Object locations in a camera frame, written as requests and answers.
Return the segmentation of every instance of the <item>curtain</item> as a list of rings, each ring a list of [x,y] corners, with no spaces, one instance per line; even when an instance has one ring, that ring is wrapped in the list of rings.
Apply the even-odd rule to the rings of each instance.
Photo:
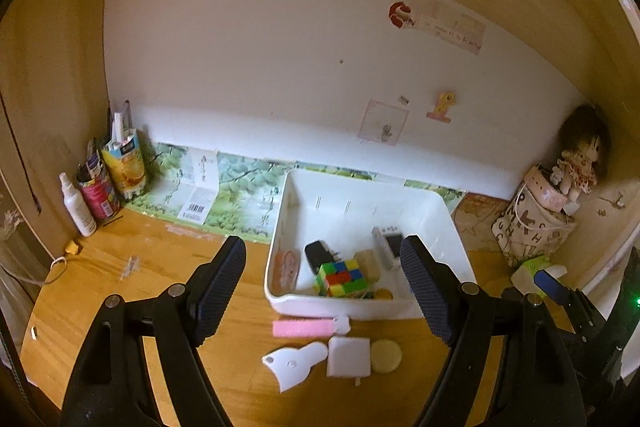
[[[27,224],[22,222],[4,182],[0,180],[0,307],[18,353],[22,348],[27,322],[40,287],[19,281],[7,272],[24,279],[44,280],[48,269],[38,259],[43,254],[40,250],[44,251],[44,248]],[[7,364],[1,345],[0,359]]]

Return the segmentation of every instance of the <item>yellow round object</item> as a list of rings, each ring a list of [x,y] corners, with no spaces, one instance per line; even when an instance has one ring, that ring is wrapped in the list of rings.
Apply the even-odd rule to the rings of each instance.
[[[391,373],[402,362],[402,349],[394,341],[383,339],[371,344],[371,368],[376,373]]]
[[[380,299],[383,301],[390,301],[390,300],[393,300],[394,295],[393,293],[391,293],[391,290],[387,290],[386,288],[378,288],[376,291],[373,292],[373,298]]]

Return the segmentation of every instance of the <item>canvas bag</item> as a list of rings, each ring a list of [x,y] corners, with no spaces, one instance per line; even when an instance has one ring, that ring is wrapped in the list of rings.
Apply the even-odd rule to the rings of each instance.
[[[533,257],[549,257],[575,226],[573,217],[540,206],[522,184],[491,230],[507,264],[516,267]]]

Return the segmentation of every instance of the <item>pen holder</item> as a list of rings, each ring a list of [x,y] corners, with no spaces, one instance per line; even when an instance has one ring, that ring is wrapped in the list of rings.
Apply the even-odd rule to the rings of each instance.
[[[120,147],[113,150],[102,149],[102,159],[109,169],[111,179],[125,200],[140,194],[146,182],[138,131],[132,131]]]
[[[100,174],[93,180],[81,182],[76,178],[76,181],[95,219],[100,221],[109,219],[120,209],[120,202],[104,164],[100,168]]]

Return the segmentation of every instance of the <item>doll hair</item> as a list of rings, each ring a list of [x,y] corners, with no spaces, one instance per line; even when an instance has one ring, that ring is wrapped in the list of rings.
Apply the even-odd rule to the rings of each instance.
[[[593,170],[598,182],[607,175],[607,163],[611,150],[611,136],[605,123],[598,117],[596,109],[591,105],[581,105],[564,120],[560,128],[560,144],[563,150],[577,150],[581,142],[589,143],[594,136],[600,139],[598,161]]]

